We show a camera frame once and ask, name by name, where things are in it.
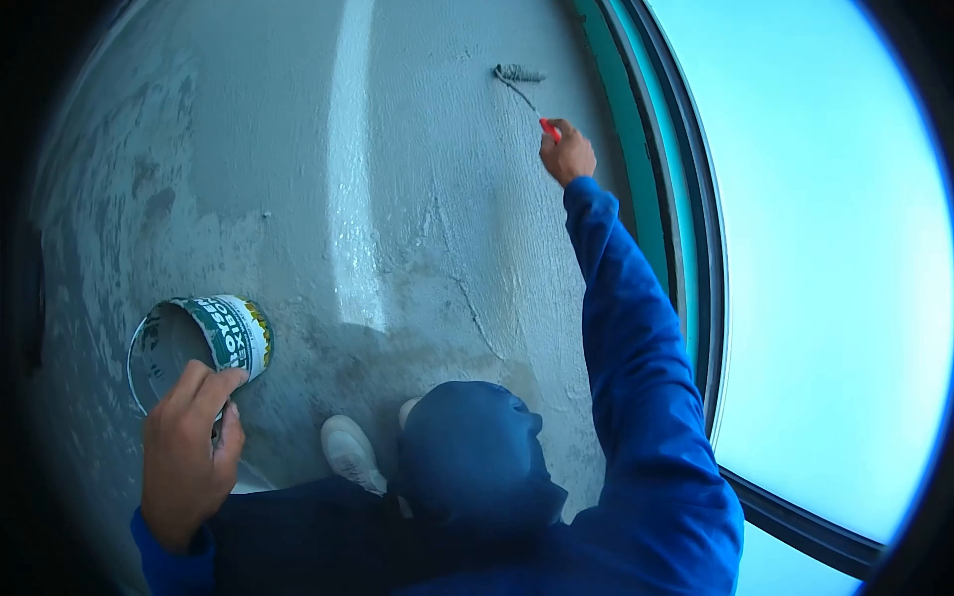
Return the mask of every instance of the dark pants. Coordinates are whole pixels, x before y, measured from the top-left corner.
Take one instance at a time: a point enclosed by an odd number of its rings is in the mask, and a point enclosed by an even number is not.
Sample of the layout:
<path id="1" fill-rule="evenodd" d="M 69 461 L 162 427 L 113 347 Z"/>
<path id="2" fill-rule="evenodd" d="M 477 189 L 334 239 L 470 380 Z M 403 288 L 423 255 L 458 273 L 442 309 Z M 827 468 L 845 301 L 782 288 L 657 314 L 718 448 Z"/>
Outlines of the dark pants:
<path id="1" fill-rule="evenodd" d="M 209 521 L 217 589 L 386 593 L 531 556 L 567 498 L 550 481 L 541 425 L 499 385 L 435 387 L 407 417 L 401 476 L 384 498 L 337 476 L 230 496 Z M 402 518 L 395 492 L 413 519 Z"/>

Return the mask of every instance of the sleeve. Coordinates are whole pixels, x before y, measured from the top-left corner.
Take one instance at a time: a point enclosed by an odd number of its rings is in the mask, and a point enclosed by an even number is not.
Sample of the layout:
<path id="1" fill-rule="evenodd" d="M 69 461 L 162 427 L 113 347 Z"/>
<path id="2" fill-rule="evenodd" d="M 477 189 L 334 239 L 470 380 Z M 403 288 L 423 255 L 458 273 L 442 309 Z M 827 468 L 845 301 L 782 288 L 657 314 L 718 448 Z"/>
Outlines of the sleeve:
<path id="1" fill-rule="evenodd" d="M 185 594 L 199 596 L 215 590 L 216 546 L 212 533 L 205 526 L 193 540 L 192 554 L 173 555 L 156 542 L 152 531 L 142 519 L 139 507 L 130 523 L 135 545 L 142 557 L 142 574 L 155 596 Z"/>
<path id="2" fill-rule="evenodd" d="M 567 230 L 586 281 L 583 347 L 592 416 L 606 455 L 599 505 L 577 516 L 577 538 L 653 589 L 729 593 L 742 512 L 705 436 L 702 399 L 679 319 L 619 202 L 590 177 L 564 195 Z"/>

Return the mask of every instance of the blue jacket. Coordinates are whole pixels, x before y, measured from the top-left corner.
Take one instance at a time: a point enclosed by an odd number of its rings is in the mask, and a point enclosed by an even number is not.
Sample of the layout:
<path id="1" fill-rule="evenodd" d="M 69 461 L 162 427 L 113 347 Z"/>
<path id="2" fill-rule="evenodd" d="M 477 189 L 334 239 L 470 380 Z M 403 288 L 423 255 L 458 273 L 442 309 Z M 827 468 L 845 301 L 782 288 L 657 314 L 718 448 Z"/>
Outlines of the blue jacket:
<path id="1" fill-rule="evenodd" d="M 553 526 L 530 561 L 399 593 L 731 594 L 742 510 L 705 437 L 678 316 L 620 223 L 613 195 L 579 177 L 564 206 L 587 287 L 583 347 L 607 462 L 599 504 L 572 524 Z M 154 594 L 213 592 L 215 544 L 207 528 L 189 557 L 163 551 L 138 509 L 132 530 Z"/>

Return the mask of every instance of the hand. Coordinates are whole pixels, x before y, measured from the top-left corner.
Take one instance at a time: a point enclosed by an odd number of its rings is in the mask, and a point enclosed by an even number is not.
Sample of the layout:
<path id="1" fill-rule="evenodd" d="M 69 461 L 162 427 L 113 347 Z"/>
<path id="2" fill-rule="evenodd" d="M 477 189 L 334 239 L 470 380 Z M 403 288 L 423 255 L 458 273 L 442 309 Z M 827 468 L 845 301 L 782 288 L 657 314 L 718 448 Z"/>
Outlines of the hand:
<path id="1" fill-rule="evenodd" d="M 573 128 L 566 120 L 550 120 L 560 129 L 563 139 L 557 143 L 549 134 L 540 139 L 540 159 L 560 186 L 567 188 L 574 178 L 593 175 L 596 171 L 596 155 L 590 140 Z"/>
<path id="2" fill-rule="evenodd" d="M 248 373 L 213 373 L 198 360 L 186 364 L 176 386 L 146 418 L 143 430 L 142 519 L 168 552 L 187 554 L 198 529 L 215 515 L 236 485 L 245 433 L 233 402 L 222 415 L 212 447 L 212 423 Z"/>

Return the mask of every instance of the paint bucket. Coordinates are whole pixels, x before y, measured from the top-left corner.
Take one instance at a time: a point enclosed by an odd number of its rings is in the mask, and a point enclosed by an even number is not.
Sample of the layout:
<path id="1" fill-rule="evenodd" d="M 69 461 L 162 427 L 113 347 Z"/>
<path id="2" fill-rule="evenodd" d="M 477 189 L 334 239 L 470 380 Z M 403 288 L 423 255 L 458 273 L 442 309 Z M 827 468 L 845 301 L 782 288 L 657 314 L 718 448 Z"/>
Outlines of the paint bucket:
<path id="1" fill-rule="evenodd" d="M 248 298 L 171 298 L 153 307 L 133 333 L 126 355 L 129 389 L 146 415 L 189 360 L 216 372 L 244 368 L 252 380 L 268 368 L 274 341 L 268 319 Z"/>

